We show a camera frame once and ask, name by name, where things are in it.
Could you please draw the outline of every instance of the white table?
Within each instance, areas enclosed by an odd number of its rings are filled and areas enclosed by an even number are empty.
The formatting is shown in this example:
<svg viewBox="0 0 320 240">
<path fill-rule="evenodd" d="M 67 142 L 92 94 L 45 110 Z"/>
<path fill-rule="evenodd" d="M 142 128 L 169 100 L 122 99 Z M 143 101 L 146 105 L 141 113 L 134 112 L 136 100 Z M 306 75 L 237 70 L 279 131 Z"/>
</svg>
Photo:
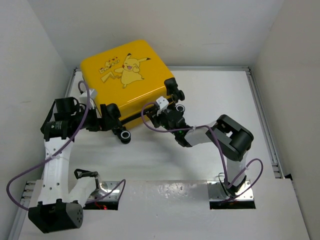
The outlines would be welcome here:
<svg viewBox="0 0 320 240">
<path fill-rule="evenodd" d="M 42 234 L 26 217 L 19 240 L 39 239 L 245 239 L 308 240 L 299 205 L 288 179 L 275 179 L 272 151 L 258 117 L 247 72 L 173 70 L 184 91 L 185 119 L 203 125 L 227 114 L 254 135 L 248 160 L 260 158 L 264 172 L 253 188 L 256 209 L 210 210 L 206 180 L 222 172 L 212 143 L 179 146 L 170 133 L 152 132 L 141 125 L 131 130 L 128 145 L 111 132 L 82 130 L 76 137 L 69 178 L 81 168 L 98 171 L 106 181 L 127 179 L 118 211 L 85 210 L 80 229 Z M 77 97 L 77 71 L 70 95 Z M 260 165 L 247 171 L 254 180 Z M 36 204 L 41 181 L 31 199 Z"/>
</svg>

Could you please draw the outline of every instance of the gray wall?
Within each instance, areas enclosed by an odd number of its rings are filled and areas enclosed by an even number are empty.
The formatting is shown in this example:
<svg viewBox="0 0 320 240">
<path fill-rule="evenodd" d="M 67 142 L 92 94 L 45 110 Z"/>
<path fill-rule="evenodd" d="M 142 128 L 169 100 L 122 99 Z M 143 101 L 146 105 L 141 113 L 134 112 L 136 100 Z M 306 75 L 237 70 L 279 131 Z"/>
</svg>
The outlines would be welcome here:
<svg viewBox="0 0 320 240">
<path fill-rule="evenodd" d="M 253 70 L 313 240 L 320 239 L 319 10 L 319 0 L 286 0 Z"/>
<path fill-rule="evenodd" d="M 28 0 L 69 68 L 147 40 L 167 65 L 252 65 L 283 0 Z"/>
<path fill-rule="evenodd" d="M 17 207 L 5 192 L 13 176 L 45 156 L 40 127 L 54 98 L 62 97 L 70 72 L 50 42 L 27 0 L 2 0 L 0 6 L 0 240 L 8 239 Z M 12 184 L 19 199 L 26 179 Z"/>
</svg>

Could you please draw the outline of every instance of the pikachu ear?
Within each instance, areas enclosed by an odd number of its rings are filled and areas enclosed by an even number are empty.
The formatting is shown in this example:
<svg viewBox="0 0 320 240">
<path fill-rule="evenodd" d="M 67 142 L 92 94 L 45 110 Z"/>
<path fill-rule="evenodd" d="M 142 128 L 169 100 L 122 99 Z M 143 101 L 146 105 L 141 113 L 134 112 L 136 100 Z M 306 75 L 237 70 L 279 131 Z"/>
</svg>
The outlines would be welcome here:
<svg viewBox="0 0 320 240">
<path fill-rule="evenodd" d="M 145 57 L 145 58 L 141 58 L 138 60 L 138 62 L 144 62 L 144 61 L 147 61 L 147 60 L 150 60 L 151 58 L 149 57 Z"/>
<path fill-rule="evenodd" d="M 125 57 L 125 60 L 128 60 L 131 57 L 131 53 L 128 53 L 128 55 Z"/>
</svg>

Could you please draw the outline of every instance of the wall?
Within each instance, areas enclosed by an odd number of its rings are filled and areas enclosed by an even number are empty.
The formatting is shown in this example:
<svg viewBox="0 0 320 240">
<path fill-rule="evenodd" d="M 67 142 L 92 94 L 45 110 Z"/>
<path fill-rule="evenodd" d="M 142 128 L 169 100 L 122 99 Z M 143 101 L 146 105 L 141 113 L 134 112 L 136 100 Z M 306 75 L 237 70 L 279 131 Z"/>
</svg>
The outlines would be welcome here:
<svg viewBox="0 0 320 240">
<path fill-rule="evenodd" d="M 251 65 L 283 0 L 28 0 L 68 67 L 145 39 L 171 66 Z"/>
<path fill-rule="evenodd" d="M 319 0 L 286 0 L 253 69 L 313 240 L 320 239 L 319 9 Z"/>
<path fill-rule="evenodd" d="M 26 0 L 1 1 L 0 33 L 0 240 L 6 240 L 17 211 L 5 193 L 7 182 L 43 159 L 40 126 L 71 73 Z M 13 183 L 16 199 L 26 179 L 40 172 Z"/>
</svg>

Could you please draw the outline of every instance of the yellow suitcase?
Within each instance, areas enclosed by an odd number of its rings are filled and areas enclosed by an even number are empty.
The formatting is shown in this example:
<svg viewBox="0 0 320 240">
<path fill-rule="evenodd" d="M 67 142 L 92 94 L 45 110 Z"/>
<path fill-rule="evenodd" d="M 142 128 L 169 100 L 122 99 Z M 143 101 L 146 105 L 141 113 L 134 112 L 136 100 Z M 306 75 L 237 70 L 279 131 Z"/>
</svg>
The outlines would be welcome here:
<svg viewBox="0 0 320 240">
<path fill-rule="evenodd" d="M 136 40 L 84 59 L 83 79 L 97 91 L 95 104 L 117 104 L 121 118 L 141 111 L 144 104 L 166 97 L 164 81 L 173 74 L 145 40 Z M 127 123 L 130 129 L 142 121 Z"/>
</svg>

